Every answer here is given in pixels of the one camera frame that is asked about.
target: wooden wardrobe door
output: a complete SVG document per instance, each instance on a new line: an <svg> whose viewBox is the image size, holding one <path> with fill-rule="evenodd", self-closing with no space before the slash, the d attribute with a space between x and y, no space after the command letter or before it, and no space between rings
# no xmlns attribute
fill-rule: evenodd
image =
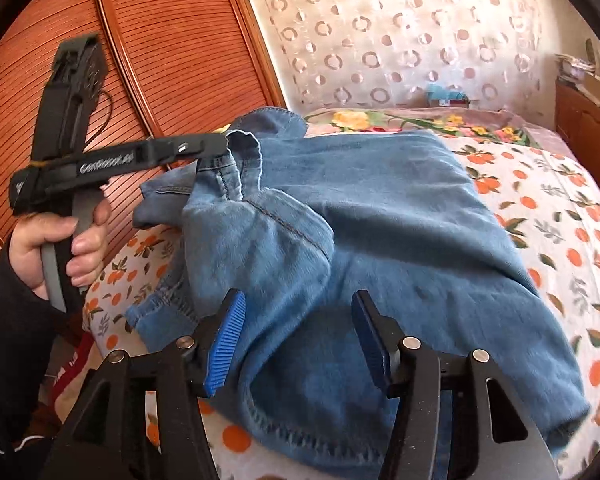
<svg viewBox="0 0 600 480"><path fill-rule="evenodd" d="M142 92L166 135L209 132L264 106L235 0L110 0Z"/></svg>
<svg viewBox="0 0 600 480"><path fill-rule="evenodd" d="M15 223L8 206L8 182L13 172L29 161L40 96L58 44L66 38L99 30L93 0L33 0L0 41L0 247ZM102 138L90 148L144 137L107 49L106 56L109 75L105 89L113 97L114 110ZM102 98L92 115L90 134L105 120L107 107L108 101ZM155 173L122 176L107 187L114 207L110 255L130 237L131 213L140 199L138 184Z"/></svg>

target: finger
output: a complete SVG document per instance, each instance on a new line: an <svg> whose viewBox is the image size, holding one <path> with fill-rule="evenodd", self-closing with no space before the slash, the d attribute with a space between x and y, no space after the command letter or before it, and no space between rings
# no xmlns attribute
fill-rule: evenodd
<svg viewBox="0 0 600 480"><path fill-rule="evenodd" d="M98 268L104 259L105 248L101 248L94 253L82 254L72 258L66 264L66 275L71 278L79 278L89 274L92 270Z"/></svg>
<svg viewBox="0 0 600 480"><path fill-rule="evenodd" d="M111 217L111 202L106 198L98 204L93 210L93 223L96 225L105 225Z"/></svg>
<svg viewBox="0 0 600 480"><path fill-rule="evenodd" d="M28 251L40 247L45 242L59 242L71 236L78 219L61 217L53 213L40 213L26 218L16 225L11 239L20 250Z"/></svg>
<svg viewBox="0 0 600 480"><path fill-rule="evenodd" d="M75 237L71 244L71 252L74 256L94 253L107 244L107 226L92 225L85 232Z"/></svg>
<svg viewBox="0 0 600 480"><path fill-rule="evenodd" d="M73 286L88 286L91 283L95 282L98 279L98 276L104 269L104 264L100 264L95 270L92 270L88 274L84 276L77 276L76 278L71 278L71 284Z"/></svg>

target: blue denim garment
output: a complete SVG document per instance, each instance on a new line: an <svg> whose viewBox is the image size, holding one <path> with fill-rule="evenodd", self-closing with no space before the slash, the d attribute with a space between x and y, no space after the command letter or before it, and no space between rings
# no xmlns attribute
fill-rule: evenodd
<svg viewBox="0 0 600 480"><path fill-rule="evenodd" d="M301 119L272 108L238 121L260 142L232 131L229 155L200 161L170 222L184 248L156 293L127 311L149 350L241 288L245 332L214 405L267 447L375 478L397 403L373 385L350 320L352 293L368 288L382 314L436 350L488 350L550 448L567 443L589 409L574 355L509 236L433 134L301 139ZM160 190L190 187L194 172L143 186L134 219L151 224L170 199ZM438 477L449 423L443 411Z"/></svg>

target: human hand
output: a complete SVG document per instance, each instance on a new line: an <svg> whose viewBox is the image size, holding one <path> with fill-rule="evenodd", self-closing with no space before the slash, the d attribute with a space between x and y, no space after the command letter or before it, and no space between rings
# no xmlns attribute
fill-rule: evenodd
<svg viewBox="0 0 600 480"><path fill-rule="evenodd" d="M103 269L107 250L107 222L111 204L104 199L93 211L93 225L72 241L74 257L66 264L66 273L73 286L88 286ZM74 234L78 219L62 218L53 213L24 217L16 224L11 235L9 261L16 275L43 300L48 300L45 277L42 272L40 247L55 243Z"/></svg>

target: bed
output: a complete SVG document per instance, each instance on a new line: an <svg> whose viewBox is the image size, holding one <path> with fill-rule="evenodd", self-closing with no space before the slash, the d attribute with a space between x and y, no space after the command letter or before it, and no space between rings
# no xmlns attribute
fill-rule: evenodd
<svg viewBox="0 0 600 480"><path fill-rule="evenodd" d="M562 478L586 468L600 449L600 191L589 173L558 135L508 112L330 109L316 110L307 120L307 137L428 128L456 154L576 353L592 410L556 465ZM146 352L124 313L154 290L179 236L164 226L138 232L91 287L83 309L87 333L53 389L61 420L88 368L113 349ZM221 479L327 478L263 448L202 400L200 409ZM146 432L159 446L152 394L146 396Z"/></svg>

